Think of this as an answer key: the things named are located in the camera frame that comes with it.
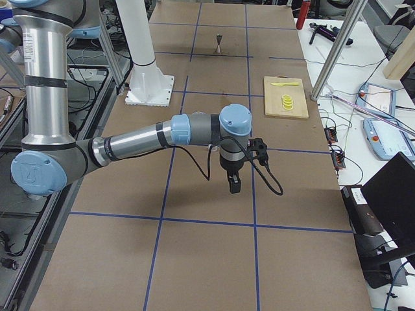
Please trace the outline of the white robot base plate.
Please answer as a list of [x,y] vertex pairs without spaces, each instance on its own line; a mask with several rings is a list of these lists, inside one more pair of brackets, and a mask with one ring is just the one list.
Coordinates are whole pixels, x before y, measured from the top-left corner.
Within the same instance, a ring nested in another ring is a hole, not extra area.
[[133,63],[126,103],[167,107],[174,77],[164,75],[157,66],[145,2],[120,0],[116,4]]

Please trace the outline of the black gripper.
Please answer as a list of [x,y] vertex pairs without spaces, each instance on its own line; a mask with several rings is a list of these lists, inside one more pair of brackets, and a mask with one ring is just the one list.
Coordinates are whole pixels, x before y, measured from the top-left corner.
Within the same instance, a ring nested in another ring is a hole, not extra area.
[[221,167],[227,173],[227,179],[229,184],[229,190],[231,194],[237,194],[241,191],[241,180],[239,178],[239,171],[244,165],[242,159],[238,161],[230,161],[227,159],[220,160]]

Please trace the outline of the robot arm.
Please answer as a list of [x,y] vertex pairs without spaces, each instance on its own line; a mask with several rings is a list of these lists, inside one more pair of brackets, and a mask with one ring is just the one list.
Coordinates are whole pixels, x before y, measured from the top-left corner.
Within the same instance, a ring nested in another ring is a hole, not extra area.
[[248,160],[252,115],[240,104],[218,114],[179,114],[132,132],[103,137],[110,105],[93,105],[85,138],[69,131],[67,38],[98,37],[98,1],[13,1],[13,18],[23,33],[27,134],[10,173],[25,192],[49,196],[85,175],[123,159],[168,148],[211,144],[220,150],[231,193],[241,189],[239,171]]
[[21,27],[14,18],[10,17],[1,21],[1,48],[8,54],[13,53],[23,44]]

